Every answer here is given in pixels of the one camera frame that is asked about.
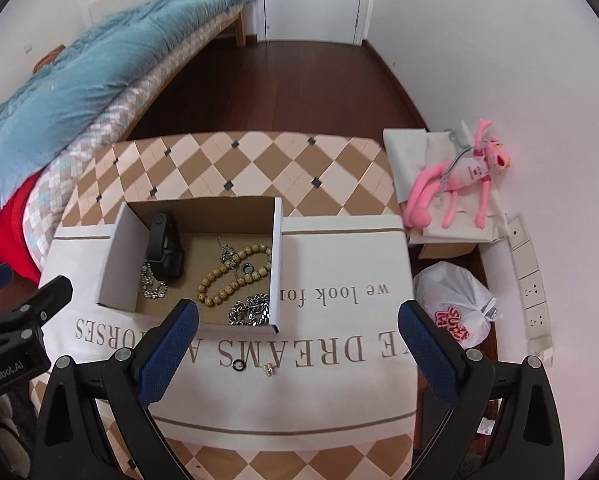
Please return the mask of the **checkered tablecloth with text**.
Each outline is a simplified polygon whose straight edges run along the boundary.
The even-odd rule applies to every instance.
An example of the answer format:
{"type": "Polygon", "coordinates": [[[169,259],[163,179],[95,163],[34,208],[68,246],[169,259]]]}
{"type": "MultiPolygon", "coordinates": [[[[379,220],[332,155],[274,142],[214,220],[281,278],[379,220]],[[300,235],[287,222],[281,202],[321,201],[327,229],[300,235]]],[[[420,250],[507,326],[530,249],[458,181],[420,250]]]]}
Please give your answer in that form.
{"type": "Polygon", "coordinates": [[[152,413],[208,479],[399,479],[413,451],[417,367],[397,330],[412,296],[385,151],[293,132],[164,136],[101,148],[45,262],[72,304],[45,329],[50,356],[104,359],[161,318],[96,296],[124,203],[272,196],[283,206],[279,330],[202,326],[152,413]]]}

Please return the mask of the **silver dangling earring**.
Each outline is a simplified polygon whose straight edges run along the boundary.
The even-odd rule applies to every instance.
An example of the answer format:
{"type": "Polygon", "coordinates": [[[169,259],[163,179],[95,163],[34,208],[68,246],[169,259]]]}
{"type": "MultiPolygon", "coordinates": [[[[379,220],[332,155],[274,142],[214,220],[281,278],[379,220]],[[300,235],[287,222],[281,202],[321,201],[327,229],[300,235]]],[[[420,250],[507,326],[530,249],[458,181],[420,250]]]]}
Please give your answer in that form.
{"type": "Polygon", "coordinates": [[[220,247],[220,261],[228,270],[236,270],[236,266],[239,264],[240,259],[237,251],[228,244],[225,244],[220,237],[217,237],[217,243],[220,247]]]}

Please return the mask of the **white cardboard box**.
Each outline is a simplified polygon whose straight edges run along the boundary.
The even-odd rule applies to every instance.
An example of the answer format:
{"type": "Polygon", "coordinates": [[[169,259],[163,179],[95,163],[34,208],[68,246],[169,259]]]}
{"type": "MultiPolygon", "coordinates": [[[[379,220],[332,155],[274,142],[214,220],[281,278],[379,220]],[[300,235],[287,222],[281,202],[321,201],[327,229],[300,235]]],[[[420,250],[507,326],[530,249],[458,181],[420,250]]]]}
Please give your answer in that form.
{"type": "Polygon", "coordinates": [[[282,202],[272,196],[218,196],[124,203],[118,211],[96,303],[162,318],[182,298],[214,330],[275,334],[279,330],[282,202]],[[155,214],[175,217],[186,258],[176,282],[158,281],[146,253],[155,214]],[[217,237],[238,253],[231,271],[217,237]]]}

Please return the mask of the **black fitness band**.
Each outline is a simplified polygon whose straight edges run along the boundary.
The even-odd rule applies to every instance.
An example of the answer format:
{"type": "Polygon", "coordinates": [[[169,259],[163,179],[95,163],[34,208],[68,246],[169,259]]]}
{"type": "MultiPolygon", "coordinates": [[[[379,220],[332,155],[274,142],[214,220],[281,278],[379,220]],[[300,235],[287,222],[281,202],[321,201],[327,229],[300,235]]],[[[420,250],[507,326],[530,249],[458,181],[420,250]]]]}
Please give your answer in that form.
{"type": "Polygon", "coordinates": [[[184,274],[185,258],[175,217],[167,212],[155,214],[146,253],[153,276],[165,283],[178,281],[184,274]]]}

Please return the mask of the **brown cardboard box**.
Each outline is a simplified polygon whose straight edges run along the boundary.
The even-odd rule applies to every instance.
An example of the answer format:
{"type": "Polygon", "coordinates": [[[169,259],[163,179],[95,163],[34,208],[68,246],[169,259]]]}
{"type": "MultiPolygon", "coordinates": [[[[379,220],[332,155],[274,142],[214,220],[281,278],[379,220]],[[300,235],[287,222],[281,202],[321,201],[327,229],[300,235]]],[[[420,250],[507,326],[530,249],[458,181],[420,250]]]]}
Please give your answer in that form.
{"type": "Polygon", "coordinates": [[[424,244],[419,259],[452,259],[469,255],[476,248],[475,243],[424,244]]]}

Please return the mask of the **white wall socket strip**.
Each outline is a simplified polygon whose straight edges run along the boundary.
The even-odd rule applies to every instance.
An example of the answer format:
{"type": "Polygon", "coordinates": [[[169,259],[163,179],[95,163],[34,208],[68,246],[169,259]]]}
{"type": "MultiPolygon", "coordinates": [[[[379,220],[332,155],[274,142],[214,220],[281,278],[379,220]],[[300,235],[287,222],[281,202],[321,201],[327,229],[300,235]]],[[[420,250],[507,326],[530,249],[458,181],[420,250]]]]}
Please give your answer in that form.
{"type": "Polygon", "coordinates": [[[513,269],[519,285],[528,352],[552,366],[554,348],[548,301],[531,234],[523,214],[507,218],[513,269]]]}

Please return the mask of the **cream folded cloth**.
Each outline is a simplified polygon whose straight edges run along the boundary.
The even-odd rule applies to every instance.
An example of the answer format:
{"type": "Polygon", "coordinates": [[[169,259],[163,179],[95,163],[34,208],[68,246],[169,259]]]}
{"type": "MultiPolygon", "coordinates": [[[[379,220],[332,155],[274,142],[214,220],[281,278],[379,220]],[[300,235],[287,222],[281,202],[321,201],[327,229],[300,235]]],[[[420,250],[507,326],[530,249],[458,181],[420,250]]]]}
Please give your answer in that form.
{"type": "Polygon", "coordinates": [[[386,129],[401,218],[413,244],[493,243],[509,235],[497,180],[511,165],[481,120],[472,133],[386,129]]]}

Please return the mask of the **blue quilt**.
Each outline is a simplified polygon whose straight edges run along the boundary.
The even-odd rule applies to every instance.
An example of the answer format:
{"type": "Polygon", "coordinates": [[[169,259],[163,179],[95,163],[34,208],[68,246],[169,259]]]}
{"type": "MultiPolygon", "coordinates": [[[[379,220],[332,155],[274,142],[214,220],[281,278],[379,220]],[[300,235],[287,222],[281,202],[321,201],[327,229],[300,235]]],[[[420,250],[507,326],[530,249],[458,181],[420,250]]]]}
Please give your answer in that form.
{"type": "Polygon", "coordinates": [[[250,0],[150,0],[103,18],[0,106],[0,212],[129,84],[207,21],[250,0]]]}

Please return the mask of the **pink panther plush toy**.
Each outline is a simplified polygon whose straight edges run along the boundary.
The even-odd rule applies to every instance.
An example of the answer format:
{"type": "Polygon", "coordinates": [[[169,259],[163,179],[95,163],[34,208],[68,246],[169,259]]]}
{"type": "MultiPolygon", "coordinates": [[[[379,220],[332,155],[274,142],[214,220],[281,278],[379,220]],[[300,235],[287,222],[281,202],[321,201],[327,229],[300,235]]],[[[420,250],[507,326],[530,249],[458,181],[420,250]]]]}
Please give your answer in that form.
{"type": "Polygon", "coordinates": [[[497,136],[488,132],[493,123],[480,119],[474,135],[474,144],[463,148],[453,159],[420,172],[411,188],[403,223],[408,229],[425,229],[431,222],[429,204],[434,197],[450,194],[450,204],[441,226],[448,229],[457,211],[459,192],[479,184],[479,203],[475,214],[475,226],[484,230],[493,175],[502,174],[511,165],[511,156],[497,136]]]}

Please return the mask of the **white plastic shopping bag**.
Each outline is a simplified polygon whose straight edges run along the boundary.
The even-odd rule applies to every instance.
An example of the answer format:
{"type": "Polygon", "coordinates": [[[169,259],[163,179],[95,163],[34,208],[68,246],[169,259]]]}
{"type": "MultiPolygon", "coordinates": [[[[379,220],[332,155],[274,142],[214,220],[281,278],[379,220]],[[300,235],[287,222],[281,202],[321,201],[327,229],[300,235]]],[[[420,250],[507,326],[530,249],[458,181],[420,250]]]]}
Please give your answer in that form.
{"type": "Polygon", "coordinates": [[[497,299],[467,269],[442,261],[413,279],[414,299],[464,349],[482,344],[499,314],[497,299]]]}

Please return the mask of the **patterned mattress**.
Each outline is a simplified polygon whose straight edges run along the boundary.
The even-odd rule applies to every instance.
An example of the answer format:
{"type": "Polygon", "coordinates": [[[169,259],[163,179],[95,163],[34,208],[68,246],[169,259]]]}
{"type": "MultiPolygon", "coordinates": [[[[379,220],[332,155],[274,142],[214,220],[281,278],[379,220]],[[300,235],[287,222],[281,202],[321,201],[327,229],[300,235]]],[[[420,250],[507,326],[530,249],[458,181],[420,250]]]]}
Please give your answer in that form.
{"type": "Polygon", "coordinates": [[[167,84],[210,41],[231,27],[242,30],[243,9],[242,4],[230,6],[196,29],[158,64],[129,84],[42,170],[25,202],[22,221],[25,247],[36,271],[42,270],[65,207],[94,155],[101,148],[127,138],[167,84]]]}

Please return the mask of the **red cloth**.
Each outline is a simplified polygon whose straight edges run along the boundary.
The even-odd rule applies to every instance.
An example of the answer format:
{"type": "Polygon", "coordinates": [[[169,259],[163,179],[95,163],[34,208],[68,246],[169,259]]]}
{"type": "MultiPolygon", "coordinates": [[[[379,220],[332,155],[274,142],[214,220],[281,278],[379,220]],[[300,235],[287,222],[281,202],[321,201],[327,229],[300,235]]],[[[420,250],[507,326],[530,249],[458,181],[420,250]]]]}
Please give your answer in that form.
{"type": "Polygon", "coordinates": [[[34,284],[39,283],[40,271],[25,243],[23,218],[27,200],[41,174],[38,171],[30,176],[0,212],[0,263],[7,263],[16,274],[34,284]]]}

